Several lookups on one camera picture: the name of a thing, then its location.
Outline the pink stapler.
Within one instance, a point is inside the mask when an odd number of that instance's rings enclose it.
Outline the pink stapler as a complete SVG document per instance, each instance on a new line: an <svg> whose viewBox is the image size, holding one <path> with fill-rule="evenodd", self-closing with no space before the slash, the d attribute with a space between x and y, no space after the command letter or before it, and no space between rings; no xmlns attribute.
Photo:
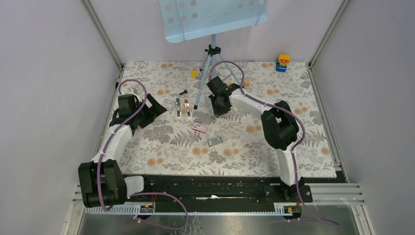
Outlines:
<svg viewBox="0 0 415 235"><path fill-rule="evenodd" d="M184 99L184 109L185 109L185 112L186 112L186 117L188 119L191 119L192 118L191 108L190 108L190 104L189 104L189 101L188 101L187 98Z"/></svg>

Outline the grey staple strip box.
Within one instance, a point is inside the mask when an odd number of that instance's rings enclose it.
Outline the grey staple strip box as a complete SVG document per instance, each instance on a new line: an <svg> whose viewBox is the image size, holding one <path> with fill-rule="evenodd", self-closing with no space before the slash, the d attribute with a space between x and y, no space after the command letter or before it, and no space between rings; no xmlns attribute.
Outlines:
<svg viewBox="0 0 415 235"><path fill-rule="evenodd" d="M223 143L223 139L221 137L215 137L213 139L207 140L209 147L216 146L218 144Z"/></svg>

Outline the blue stapler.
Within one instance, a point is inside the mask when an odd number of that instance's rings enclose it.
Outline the blue stapler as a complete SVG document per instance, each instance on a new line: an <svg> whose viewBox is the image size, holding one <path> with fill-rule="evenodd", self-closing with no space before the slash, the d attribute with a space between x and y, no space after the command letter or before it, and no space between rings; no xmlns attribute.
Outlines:
<svg viewBox="0 0 415 235"><path fill-rule="evenodd" d="M181 102L178 97L175 100L176 100L176 117L181 118L182 116Z"/></svg>

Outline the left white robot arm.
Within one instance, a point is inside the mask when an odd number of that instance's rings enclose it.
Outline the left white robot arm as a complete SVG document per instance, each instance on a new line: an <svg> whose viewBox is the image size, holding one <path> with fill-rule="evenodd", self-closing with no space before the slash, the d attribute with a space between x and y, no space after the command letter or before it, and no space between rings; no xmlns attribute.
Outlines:
<svg viewBox="0 0 415 235"><path fill-rule="evenodd" d="M125 177L118 165L137 128L143 129L167 111L151 94L146 95L146 100L151 106L139 101L133 94L118 97L118 108L109 123L110 133L105 143L90 162L81 163L78 168L85 207L108 209L124 204L132 194L140 201L151 197L152 189L144 183L144 177Z"/></svg>

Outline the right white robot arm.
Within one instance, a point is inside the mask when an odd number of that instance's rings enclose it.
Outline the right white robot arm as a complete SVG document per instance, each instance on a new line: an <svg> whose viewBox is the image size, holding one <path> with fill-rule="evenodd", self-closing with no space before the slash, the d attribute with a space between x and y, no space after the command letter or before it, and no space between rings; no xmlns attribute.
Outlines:
<svg viewBox="0 0 415 235"><path fill-rule="evenodd" d="M296 185L300 179L298 165L289 152L297 141L300 130L287 102L272 104L245 92L237 84L226 85L219 77L211 79L207 86L214 115L227 114L232 107L241 109L261 120L265 141L276 150L280 167L280 179L285 184L281 187L281 197L288 202L300 195Z"/></svg>

